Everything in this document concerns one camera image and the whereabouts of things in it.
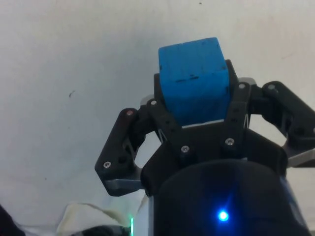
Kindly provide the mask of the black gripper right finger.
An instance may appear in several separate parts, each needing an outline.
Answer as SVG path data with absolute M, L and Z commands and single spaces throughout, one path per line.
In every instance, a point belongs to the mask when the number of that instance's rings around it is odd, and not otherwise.
M 315 166 L 315 112 L 279 81 L 256 85 L 239 79 L 230 60 L 227 68 L 232 90 L 222 128 L 222 150 L 231 158 L 247 158 L 269 168 Z M 249 129 L 251 115 L 261 115 L 286 138 L 275 144 Z

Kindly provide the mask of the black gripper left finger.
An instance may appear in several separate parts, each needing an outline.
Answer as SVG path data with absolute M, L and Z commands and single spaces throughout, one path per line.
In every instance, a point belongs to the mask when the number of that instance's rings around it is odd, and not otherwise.
M 155 132 L 160 147 L 143 168 L 135 164 L 146 135 Z M 111 196 L 139 189 L 155 195 L 161 185 L 180 169 L 192 164 L 192 142 L 168 112 L 160 75 L 154 75 L 154 95 L 139 109 L 121 110 L 96 161 L 95 171 Z

